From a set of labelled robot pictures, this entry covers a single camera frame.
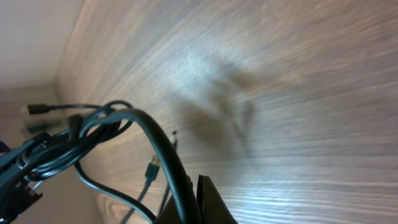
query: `blurred background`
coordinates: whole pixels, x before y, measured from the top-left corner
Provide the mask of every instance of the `blurred background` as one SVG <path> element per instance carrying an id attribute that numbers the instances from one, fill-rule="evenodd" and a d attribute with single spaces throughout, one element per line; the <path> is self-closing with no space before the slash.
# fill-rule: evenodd
<path id="1" fill-rule="evenodd" d="M 239 223 L 398 220 L 396 1 L 0 1 L 0 30 L 11 147 L 28 138 L 28 103 L 126 100 L 178 131 L 193 185 L 209 175 Z M 82 165 L 136 198 L 152 153 L 133 126 Z M 165 185 L 161 172 L 143 200 L 153 212 Z M 39 192 L 15 223 L 118 223 L 129 209 L 73 169 Z"/>

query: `gray wall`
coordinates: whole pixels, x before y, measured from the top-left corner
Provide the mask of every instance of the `gray wall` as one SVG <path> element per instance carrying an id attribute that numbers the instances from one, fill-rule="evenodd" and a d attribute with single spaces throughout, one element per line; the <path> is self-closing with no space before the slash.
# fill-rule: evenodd
<path id="1" fill-rule="evenodd" d="M 59 112 L 27 118 L 21 106 L 28 103 L 57 103 L 50 85 L 0 90 L 0 140 L 17 147 L 26 140 L 21 132 L 24 120 L 60 118 Z M 77 177 L 73 168 L 46 180 L 37 190 L 43 198 L 26 210 L 13 224 L 22 223 L 102 223 L 92 191 Z"/>

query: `cable connector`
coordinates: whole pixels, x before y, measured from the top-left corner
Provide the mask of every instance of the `cable connector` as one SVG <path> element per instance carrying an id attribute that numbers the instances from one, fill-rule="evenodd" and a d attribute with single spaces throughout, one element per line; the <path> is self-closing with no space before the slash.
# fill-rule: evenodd
<path id="1" fill-rule="evenodd" d="M 48 113 L 50 110 L 51 107 L 46 104 L 27 105 L 21 108 L 22 114 L 28 115 Z"/>
<path id="2" fill-rule="evenodd" d="M 156 155 L 153 155 L 152 159 L 148 164 L 147 171 L 145 172 L 145 177 L 147 178 L 147 182 L 150 183 L 156 179 L 159 169 L 160 169 L 159 158 Z"/>

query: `wood grain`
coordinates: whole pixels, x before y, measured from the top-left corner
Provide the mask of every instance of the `wood grain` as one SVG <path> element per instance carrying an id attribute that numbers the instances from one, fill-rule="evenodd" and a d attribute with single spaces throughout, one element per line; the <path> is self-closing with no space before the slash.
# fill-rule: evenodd
<path id="1" fill-rule="evenodd" d="M 396 1 L 86 1 L 63 56 L 63 102 L 132 102 L 240 223 L 397 223 Z M 137 197 L 142 131 L 84 159 Z M 160 175 L 144 203 L 157 211 Z M 127 207 L 97 196 L 106 223 Z M 145 223 L 139 216 L 132 223 Z"/>

